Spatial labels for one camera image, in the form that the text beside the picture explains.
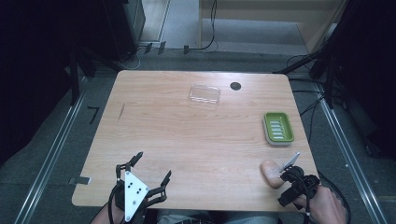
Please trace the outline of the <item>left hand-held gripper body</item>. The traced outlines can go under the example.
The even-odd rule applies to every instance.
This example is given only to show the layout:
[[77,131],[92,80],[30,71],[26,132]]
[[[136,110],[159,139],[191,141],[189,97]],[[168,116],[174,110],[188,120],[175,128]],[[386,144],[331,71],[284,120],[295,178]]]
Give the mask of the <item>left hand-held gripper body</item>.
[[124,211],[125,222],[133,220],[148,192],[149,187],[131,171],[126,171],[124,175],[121,174],[121,171],[116,172],[116,206]]

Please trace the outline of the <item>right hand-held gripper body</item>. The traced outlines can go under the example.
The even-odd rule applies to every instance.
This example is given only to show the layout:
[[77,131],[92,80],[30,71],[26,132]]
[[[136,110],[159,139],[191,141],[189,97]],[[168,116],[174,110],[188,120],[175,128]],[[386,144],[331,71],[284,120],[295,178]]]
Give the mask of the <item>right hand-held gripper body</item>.
[[299,158],[300,153],[296,152],[291,159],[283,165],[283,169],[281,170],[281,174],[289,173],[290,174],[290,187],[295,187],[300,191],[300,196],[304,195],[306,200],[309,201],[313,199],[317,192],[317,185],[320,183],[320,180],[315,175],[305,175],[304,170],[295,165],[295,162]]

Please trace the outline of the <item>peach soap bar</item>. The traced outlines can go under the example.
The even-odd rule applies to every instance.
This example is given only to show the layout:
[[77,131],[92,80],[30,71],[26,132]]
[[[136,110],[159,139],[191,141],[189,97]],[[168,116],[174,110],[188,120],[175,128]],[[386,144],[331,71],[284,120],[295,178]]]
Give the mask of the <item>peach soap bar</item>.
[[284,184],[284,181],[280,178],[280,167],[274,161],[264,161],[260,168],[266,182],[271,188],[279,189]]

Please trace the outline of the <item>person's right hand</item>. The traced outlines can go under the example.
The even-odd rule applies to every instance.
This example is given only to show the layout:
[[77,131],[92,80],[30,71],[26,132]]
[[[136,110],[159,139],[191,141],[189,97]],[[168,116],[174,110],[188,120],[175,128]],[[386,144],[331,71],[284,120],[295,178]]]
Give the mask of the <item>person's right hand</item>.
[[310,210],[317,224],[347,224],[347,212],[342,202],[327,187],[317,186],[315,196],[309,201],[298,197],[295,204]]

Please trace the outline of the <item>person's left hand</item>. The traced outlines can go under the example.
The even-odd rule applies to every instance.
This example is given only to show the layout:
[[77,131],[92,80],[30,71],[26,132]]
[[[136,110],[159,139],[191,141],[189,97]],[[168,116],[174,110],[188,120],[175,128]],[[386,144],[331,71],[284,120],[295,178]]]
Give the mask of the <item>person's left hand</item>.
[[[111,205],[111,213],[113,222],[119,224],[124,220],[124,212],[119,209],[115,204]],[[106,203],[96,216],[91,220],[90,224],[110,224],[108,215],[108,204]]]

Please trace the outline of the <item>grey tape strip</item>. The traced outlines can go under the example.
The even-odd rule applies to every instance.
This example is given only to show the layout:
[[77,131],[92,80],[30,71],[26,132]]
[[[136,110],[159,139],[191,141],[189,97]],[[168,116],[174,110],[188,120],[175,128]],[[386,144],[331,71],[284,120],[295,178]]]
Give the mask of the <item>grey tape strip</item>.
[[70,185],[88,185],[90,182],[91,179],[85,176],[70,177],[68,180]]

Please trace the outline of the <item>green soap dish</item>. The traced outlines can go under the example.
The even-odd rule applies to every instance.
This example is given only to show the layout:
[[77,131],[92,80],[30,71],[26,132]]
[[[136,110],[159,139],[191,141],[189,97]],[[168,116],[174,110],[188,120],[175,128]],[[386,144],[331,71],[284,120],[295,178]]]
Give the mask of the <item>green soap dish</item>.
[[267,112],[263,115],[263,127],[267,142],[272,146],[288,146],[294,141],[290,119],[283,112]]

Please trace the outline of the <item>black metal stand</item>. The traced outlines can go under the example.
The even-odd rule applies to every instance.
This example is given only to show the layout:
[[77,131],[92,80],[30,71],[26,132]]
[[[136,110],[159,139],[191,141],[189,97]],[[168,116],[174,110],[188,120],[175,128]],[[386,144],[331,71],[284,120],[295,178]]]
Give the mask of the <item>black metal stand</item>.
[[334,82],[334,75],[336,74],[336,55],[335,48],[337,42],[342,37],[345,31],[345,22],[340,20],[332,30],[329,38],[321,45],[321,47],[314,53],[310,53],[303,57],[300,61],[287,66],[284,69],[275,71],[275,74],[286,75],[297,68],[302,67],[308,63],[314,62],[314,65],[309,70],[309,76],[313,79],[326,75],[324,84],[324,100],[330,109],[332,105],[332,87]]
[[71,103],[75,105],[78,97],[81,95],[80,81],[78,77],[78,70],[81,70],[85,77],[93,77],[95,75],[95,67],[92,60],[98,61],[106,67],[119,72],[122,70],[121,66],[111,62],[88,48],[72,48],[69,51],[69,73],[71,81]]

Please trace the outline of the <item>clear plastic lid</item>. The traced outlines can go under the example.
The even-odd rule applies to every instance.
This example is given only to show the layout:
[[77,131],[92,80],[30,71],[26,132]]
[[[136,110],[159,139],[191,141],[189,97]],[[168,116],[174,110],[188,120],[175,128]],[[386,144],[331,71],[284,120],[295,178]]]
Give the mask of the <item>clear plastic lid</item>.
[[220,98],[220,88],[206,85],[192,85],[189,99],[198,103],[217,105]]

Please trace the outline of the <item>black cabinet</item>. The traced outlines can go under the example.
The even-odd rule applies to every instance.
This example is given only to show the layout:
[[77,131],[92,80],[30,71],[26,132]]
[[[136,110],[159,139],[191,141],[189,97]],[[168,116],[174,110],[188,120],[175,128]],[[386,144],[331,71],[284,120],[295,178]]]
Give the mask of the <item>black cabinet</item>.
[[146,22],[142,0],[102,0],[102,2],[114,45],[111,58],[123,61],[128,54],[137,52]]

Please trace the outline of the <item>light wooden shelf unit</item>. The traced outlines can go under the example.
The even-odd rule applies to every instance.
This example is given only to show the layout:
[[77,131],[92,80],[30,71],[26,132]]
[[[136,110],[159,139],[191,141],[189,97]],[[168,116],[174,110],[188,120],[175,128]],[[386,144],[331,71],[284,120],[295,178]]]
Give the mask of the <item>light wooden shelf unit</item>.
[[320,48],[348,0],[217,0],[216,18],[296,22],[309,53]]

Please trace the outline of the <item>aluminium floor rail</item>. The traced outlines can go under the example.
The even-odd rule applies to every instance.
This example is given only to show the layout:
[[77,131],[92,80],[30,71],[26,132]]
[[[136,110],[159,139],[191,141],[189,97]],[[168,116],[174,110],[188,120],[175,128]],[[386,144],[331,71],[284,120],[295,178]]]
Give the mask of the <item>aluminium floor rail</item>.
[[322,100],[321,108],[332,129],[335,140],[346,161],[346,168],[350,172],[352,179],[357,187],[366,210],[374,224],[389,224],[383,209],[373,191],[366,175],[353,152],[353,147],[349,144],[343,128],[333,109],[330,109],[325,100]]
[[64,143],[77,118],[81,105],[85,99],[88,83],[89,79],[87,77],[83,77],[81,79],[81,84],[79,85],[81,87],[80,96],[77,98],[76,102],[73,105],[70,105],[68,107],[63,123],[59,131],[57,132],[55,139],[51,144],[51,147],[49,148],[49,152],[44,159],[42,166],[40,167],[35,181],[29,188],[28,194],[23,201],[22,207],[14,221],[14,224],[29,224],[35,208],[41,199],[44,189],[49,182],[54,166],[57,163],[57,160],[63,150]]

